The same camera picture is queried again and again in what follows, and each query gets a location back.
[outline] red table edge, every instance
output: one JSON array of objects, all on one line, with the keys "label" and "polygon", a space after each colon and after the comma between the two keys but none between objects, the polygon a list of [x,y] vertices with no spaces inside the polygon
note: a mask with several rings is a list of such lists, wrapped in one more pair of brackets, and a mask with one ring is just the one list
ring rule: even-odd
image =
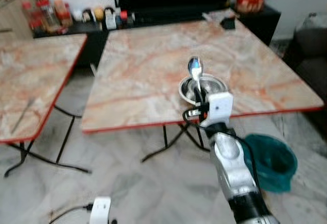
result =
[{"label": "red table edge", "polygon": [[65,85],[66,85],[69,77],[71,76],[71,74],[72,74],[72,72],[74,70],[74,67],[75,67],[75,65],[77,63],[77,60],[79,59],[79,57],[80,57],[80,55],[81,55],[81,53],[82,53],[82,51],[83,51],[83,49],[84,49],[84,47],[86,45],[86,41],[87,41],[87,35],[85,35],[84,42],[83,42],[83,44],[82,44],[82,46],[81,46],[81,48],[80,48],[80,50],[79,50],[79,52],[78,52],[78,54],[77,54],[77,56],[75,58],[75,60],[74,60],[74,62],[72,64],[70,70],[68,71],[68,73],[67,73],[64,81],[62,82],[61,87],[59,88],[59,90],[58,90],[58,92],[57,92],[57,94],[56,94],[56,96],[55,96],[52,104],[50,105],[50,108],[48,110],[48,113],[44,117],[44,120],[42,121],[42,123],[41,123],[41,125],[39,127],[39,130],[34,134],[34,136],[31,136],[31,137],[23,137],[23,138],[14,138],[14,139],[9,139],[9,140],[1,140],[0,139],[0,144],[2,144],[2,143],[10,144],[10,143],[16,143],[16,142],[32,141],[32,140],[35,140],[41,134],[41,131],[43,130],[43,128],[44,128],[44,126],[45,126],[45,124],[46,124],[46,122],[47,122],[47,120],[48,120],[48,118],[49,118],[49,116],[50,116],[50,114],[51,114],[51,112],[52,112],[55,104],[56,104],[57,99],[59,98],[59,96],[60,96],[63,88],[65,87]]},{"label": "red table edge", "polygon": [[[261,113],[244,113],[240,115],[232,115],[231,118],[238,118],[238,117],[245,117],[245,116],[257,116],[257,115],[268,115],[268,114],[277,114],[277,113],[294,113],[294,112],[312,112],[312,111],[319,111],[322,110],[325,105],[320,107],[312,107],[312,108],[298,108],[298,109],[286,109],[286,110],[279,110],[279,111],[272,111],[272,112],[261,112]],[[108,127],[102,129],[86,129],[82,128],[82,132],[84,134],[90,135],[94,133],[101,133],[101,132],[110,132],[110,131],[120,131],[120,130],[127,130],[127,129],[140,129],[145,127],[158,127],[158,126],[165,126],[165,125],[175,125],[178,123],[185,123],[184,120],[178,121],[169,121],[169,122],[160,122],[160,123],[145,123],[135,126],[120,126],[120,127]]]}]

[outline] black metal table leg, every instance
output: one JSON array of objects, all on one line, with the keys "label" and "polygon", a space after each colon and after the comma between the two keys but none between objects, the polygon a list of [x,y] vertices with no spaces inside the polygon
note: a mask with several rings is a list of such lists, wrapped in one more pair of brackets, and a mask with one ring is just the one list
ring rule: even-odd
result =
[{"label": "black metal table leg", "polygon": [[69,169],[75,169],[75,170],[79,170],[79,171],[84,172],[84,173],[92,173],[92,171],[89,170],[89,169],[85,169],[85,168],[74,166],[74,165],[61,164],[61,163],[59,163],[59,160],[61,158],[61,155],[63,153],[63,150],[64,150],[64,148],[66,146],[67,141],[68,141],[68,137],[69,137],[69,135],[71,133],[71,130],[72,130],[74,121],[75,121],[76,118],[81,118],[82,116],[81,115],[76,115],[76,114],[69,113],[69,112],[67,112],[67,111],[65,111],[62,108],[59,108],[57,106],[55,106],[55,108],[57,110],[59,110],[60,112],[62,112],[63,114],[65,114],[67,116],[70,116],[72,118],[71,123],[70,123],[70,125],[68,127],[68,130],[66,132],[65,138],[63,140],[63,143],[61,145],[61,148],[60,148],[59,154],[57,156],[56,162],[54,162],[52,160],[49,160],[49,159],[47,159],[47,158],[45,158],[45,157],[43,157],[41,155],[38,155],[36,153],[31,152],[30,149],[31,149],[31,147],[32,147],[32,145],[34,143],[34,140],[31,141],[31,143],[29,144],[29,146],[27,147],[27,149],[25,149],[23,142],[20,142],[19,143],[19,146],[15,145],[15,144],[8,144],[8,146],[13,147],[13,148],[15,148],[15,149],[17,149],[17,150],[20,151],[21,159],[20,159],[20,162],[18,164],[12,166],[11,168],[9,168],[5,172],[5,178],[8,177],[10,171],[12,171],[13,169],[21,166],[24,163],[25,158],[26,158],[27,155],[29,155],[29,156],[31,156],[31,157],[33,157],[35,159],[41,160],[41,161],[43,161],[45,163],[51,164],[51,165],[55,165],[55,166],[59,166],[59,167],[64,167],[64,168],[69,168]]},{"label": "black metal table leg", "polygon": [[165,139],[165,146],[153,153],[150,153],[148,155],[146,155],[142,160],[141,162],[145,162],[147,161],[148,159],[156,156],[157,154],[160,154],[162,152],[164,152],[165,150],[167,150],[168,148],[170,148],[173,144],[175,144],[177,142],[177,140],[180,138],[180,136],[183,134],[183,133],[186,133],[186,135],[190,138],[190,140],[194,143],[194,145],[201,149],[202,151],[205,151],[205,152],[210,152],[210,149],[209,148],[205,148],[204,147],[204,144],[203,144],[203,140],[202,140],[202,136],[201,136],[201,132],[199,130],[199,128],[197,128],[197,132],[198,132],[198,136],[199,136],[199,140],[200,140],[200,144],[197,142],[196,139],[194,139],[194,137],[190,134],[190,132],[188,132],[188,127],[190,126],[189,123],[187,123],[185,126],[181,123],[178,124],[178,126],[180,127],[180,132],[169,142],[167,143],[167,133],[166,133],[166,126],[163,126],[163,137]]},{"label": "black metal table leg", "polygon": [[200,140],[200,142],[202,141],[202,145],[199,145],[198,144],[198,142],[196,141],[196,139],[190,134],[190,132],[188,132],[187,130],[185,131],[185,134],[190,138],[190,140],[194,143],[194,145],[197,147],[197,148],[199,148],[199,149],[201,149],[202,151],[205,151],[205,152],[210,152],[210,149],[208,149],[208,148],[205,148],[205,147],[203,147],[202,145],[203,145],[203,141],[202,141],[202,136],[201,136],[201,133],[200,133],[200,131],[198,132],[198,136],[199,136],[199,140]]},{"label": "black metal table leg", "polygon": [[75,116],[72,117],[71,124],[69,125],[68,130],[67,130],[67,132],[66,132],[65,138],[64,138],[64,140],[63,140],[63,143],[62,143],[62,145],[61,145],[61,148],[60,148],[60,151],[59,151],[59,154],[58,154],[58,157],[57,157],[57,159],[56,159],[56,163],[59,163],[59,160],[60,160],[60,157],[61,157],[61,155],[62,155],[62,152],[63,152],[63,150],[64,150],[64,148],[65,148],[65,146],[66,146],[66,143],[67,143],[68,137],[69,137],[69,135],[70,135],[70,133],[71,133],[71,130],[72,130],[72,127],[73,127],[74,121],[75,121]]},{"label": "black metal table leg", "polygon": [[69,165],[69,164],[56,163],[56,162],[54,162],[52,160],[49,160],[49,159],[47,159],[47,158],[45,158],[45,157],[43,157],[41,155],[38,155],[38,154],[33,153],[33,152],[29,152],[29,151],[27,151],[27,150],[25,150],[23,148],[20,148],[19,146],[15,145],[15,144],[9,144],[8,146],[13,147],[15,149],[18,149],[21,152],[26,153],[26,155],[29,155],[29,156],[31,156],[33,158],[36,158],[38,160],[41,160],[41,161],[43,161],[45,163],[48,163],[48,164],[51,164],[51,165],[55,165],[55,166],[59,166],[59,167],[63,167],[63,168],[75,169],[75,170],[79,170],[79,171],[84,172],[84,173],[92,173],[91,170],[85,169],[85,168],[82,168],[82,167],[78,167],[78,166],[74,166],[74,165]]},{"label": "black metal table leg", "polygon": [[202,136],[201,136],[200,129],[197,127],[197,128],[196,128],[196,131],[197,131],[197,133],[198,133],[198,137],[199,137],[200,145],[201,145],[201,147],[204,147],[204,144],[203,144],[203,140],[202,140]]},{"label": "black metal table leg", "polygon": [[166,126],[162,126],[162,128],[163,128],[163,139],[165,140],[165,147],[168,147]]},{"label": "black metal table leg", "polygon": [[[29,150],[31,149],[33,143],[34,143],[34,140],[30,142],[30,144],[28,145],[26,151],[29,151]],[[20,143],[19,143],[19,147],[25,149],[25,145],[24,145],[24,143],[23,143],[23,142],[20,142]],[[26,154],[25,152],[20,151],[20,162],[19,162],[18,164],[15,164],[14,166],[10,167],[9,169],[7,169],[7,171],[6,171],[5,174],[4,174],[4,177],[5,177],[5,178],[7,178],[7,177],[9,176],[9,173],[10,173],[12,170],[14,170],[14,169],[20,167],[20,166],[25,162],[26,155],[27,155],[27,154]]]},{"label": "black metal table leg", "polygon": [[[144,163],[145,161],[147,161],[148,159],[156,156],[157,154],[160,154],[164,151],[166,151],[167,149],[169,149],[172,145],[174,145],[176,143],[176,141],[180,138],[180,136],[188,129],[189,125],[186,125],[185,127],[183,127],[183,129],[180,130],[180,132],[167,144],[167,146],[164,146],[163,148],[150,153],[148,155],[146,155],[144,158],[142,158],[141,162]],[[166,134],[166,128],[163,131],[164,133],[164,137],[167,139],[167,134]]]}]

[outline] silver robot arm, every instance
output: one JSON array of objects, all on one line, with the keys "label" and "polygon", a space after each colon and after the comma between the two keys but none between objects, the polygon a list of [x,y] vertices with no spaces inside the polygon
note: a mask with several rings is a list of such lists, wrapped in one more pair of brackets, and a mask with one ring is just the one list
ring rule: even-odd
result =
[{"label": "silver robot arm", "polygon": [[[201,122],[211,146],[211,159],[217,169],[218,180],[236,223],[278,224],[271,215],[245,165],[241,143],[227,124],[231,116],[233,95],[229,92],[205,97],[207,117]],[[203,109],[188,112],[187,116],[203,113]]]}]

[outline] cabinet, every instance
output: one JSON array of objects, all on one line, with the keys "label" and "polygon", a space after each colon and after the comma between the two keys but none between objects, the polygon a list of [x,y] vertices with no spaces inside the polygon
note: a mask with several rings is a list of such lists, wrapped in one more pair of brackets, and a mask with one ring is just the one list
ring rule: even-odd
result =
[{"label": "cabinet", "polygon": [[2,0],[0,2],[0,40],[32,39],[28,21],[21,4],[24,1],[35,3],[35,0]]},{"label": "cabinet", "polygon": [[253,32],[262,42],[269,46],[281,13],[265,5],[258,13],[238,13],[240,22]]}]

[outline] marble table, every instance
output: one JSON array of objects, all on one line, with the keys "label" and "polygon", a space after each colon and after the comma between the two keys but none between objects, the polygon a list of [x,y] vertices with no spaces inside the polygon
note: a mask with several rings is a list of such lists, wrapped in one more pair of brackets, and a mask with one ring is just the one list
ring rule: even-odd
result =
[{"label": "marble table", "polygon": [[84,133],[180,123],[178,94],[193,55],[234,95],[232,117],[318,109],[323,101],[236,20],[236,29],[196,21],[111,32],[82,119]]},{"label": "marble table", "polygon": [[[86,35],[71,35],[0,43],[0,143],[20,150],[20,164],[27,154],[36,157],[29,150],[85,41]],[[27,150],[25,141],[32,141]]]}]

